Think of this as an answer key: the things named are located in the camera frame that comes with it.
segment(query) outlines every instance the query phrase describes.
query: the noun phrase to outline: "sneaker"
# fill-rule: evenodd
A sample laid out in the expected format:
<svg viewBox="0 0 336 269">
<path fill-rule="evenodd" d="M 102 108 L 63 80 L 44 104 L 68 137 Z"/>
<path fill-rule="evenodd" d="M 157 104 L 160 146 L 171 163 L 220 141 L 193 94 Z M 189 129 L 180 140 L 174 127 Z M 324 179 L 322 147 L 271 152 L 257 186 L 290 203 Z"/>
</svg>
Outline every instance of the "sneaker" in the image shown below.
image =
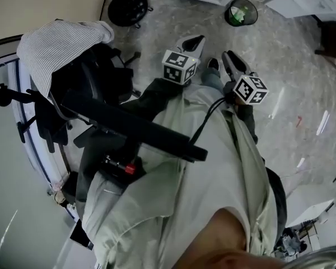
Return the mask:
<svg viewBox="0 0 336 269">
<path fill-rule="evenodd" d="M 207 68 L 214 68 L 219 71 L 219 62 L 217 59 L 211 58 L 208 62 Z"/>
</svg>

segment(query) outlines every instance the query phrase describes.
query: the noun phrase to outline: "black bar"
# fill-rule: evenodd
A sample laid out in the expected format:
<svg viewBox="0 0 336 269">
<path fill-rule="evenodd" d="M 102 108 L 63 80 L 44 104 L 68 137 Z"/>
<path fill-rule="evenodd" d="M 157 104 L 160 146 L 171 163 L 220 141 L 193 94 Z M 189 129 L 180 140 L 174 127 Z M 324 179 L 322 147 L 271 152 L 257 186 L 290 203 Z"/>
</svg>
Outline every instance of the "black bar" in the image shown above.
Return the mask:
<svg viewBox="0 0 336 269">
<path fill-rule="evenodd" d="M 66 93 L 61 105 L 107 129 L 187 161 L 206 160 L 208 152 L 189 144 L 188 136 L 129 114 L 119 107 L 101 103 L 73 90 Z"/>
</svg>

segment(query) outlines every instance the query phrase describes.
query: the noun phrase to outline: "striped shirt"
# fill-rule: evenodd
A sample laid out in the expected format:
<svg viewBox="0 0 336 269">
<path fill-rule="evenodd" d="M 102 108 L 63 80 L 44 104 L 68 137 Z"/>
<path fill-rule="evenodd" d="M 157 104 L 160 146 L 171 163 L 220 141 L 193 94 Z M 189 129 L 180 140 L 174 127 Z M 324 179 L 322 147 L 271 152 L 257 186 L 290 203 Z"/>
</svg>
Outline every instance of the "striped shirt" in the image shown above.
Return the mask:
<svg viewBox="0 0 336 269">
<path fill-rule="evenodd" d="M 103 21 L 72 23 L 53 21 L 22 36 L 17 55 L 44 97 L 51 88 L 52 73 L 99 43 L 109 43 L 113 29 Z"/>
</svg>

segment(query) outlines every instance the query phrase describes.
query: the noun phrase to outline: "white box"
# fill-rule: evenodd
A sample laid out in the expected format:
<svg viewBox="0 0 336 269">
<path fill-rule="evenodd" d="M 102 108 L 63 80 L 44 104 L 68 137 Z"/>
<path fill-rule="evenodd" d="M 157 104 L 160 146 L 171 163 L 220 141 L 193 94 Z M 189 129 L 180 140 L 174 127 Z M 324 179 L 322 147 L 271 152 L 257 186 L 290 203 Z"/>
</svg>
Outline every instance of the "white box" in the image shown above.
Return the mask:
<svg viewBox="0 0 336 269">
<path fill-rule="evenodd" d="M 240 76 L 234 92 L 247 105 L 260 104 L 269 93 L 263 80 L 259 77 Z"/>
<path fill-rule="evenodd" d="M 197 71 L 199 59 L 167 50 L 163 60 L 163 78 L 183 85 Z"/>
</svg>

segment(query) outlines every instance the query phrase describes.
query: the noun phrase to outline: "gray floor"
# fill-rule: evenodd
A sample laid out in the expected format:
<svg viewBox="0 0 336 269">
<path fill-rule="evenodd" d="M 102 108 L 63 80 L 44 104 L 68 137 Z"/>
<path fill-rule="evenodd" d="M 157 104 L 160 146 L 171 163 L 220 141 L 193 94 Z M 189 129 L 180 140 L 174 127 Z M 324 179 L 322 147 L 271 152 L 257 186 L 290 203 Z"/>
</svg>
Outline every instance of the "gray floor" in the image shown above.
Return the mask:
<svg viewBox="0 0 336 269">
<path fill-rule="evenodd" d="M 299 184 L 332 185 L 336 176 L 336 71 L 314 54 L 320 30 L 312 17 L 286 19 L 254 2 L 258 21 L 234 28 L 224 21 L 225 9 L 220 6 L 194 0 L 148 0 L 154 11 L 136 29 L 110 23 L 110 1 L 105 2 L 102 20 L 115 30 L 114 46 L 124 58 L 136 50 L 142 52 L 141 59 L 131 65 L 136 88 L 144 90 L 155 77 L 161 77 L 163 54 L 178 38 L 202 34 L 207 41 L 194 82 L 199 82 L 209 57 L 220 58 L 231 49 L 268 85 L 268 97 L 254 112 L 258 147 L 267 165 L 282 178 L 286 192 Z M 227 74 L 221 73 L 222 80 L 228 81 Z M 279 95 L 279 107 L 272 116 Z M 317 136 L 326 110 L 328 122 Z M 78 161 L 80 151 L 70 148 L 70 158 Z M 298 168 L 302 158 L 305 161 Z"/>
</svg>

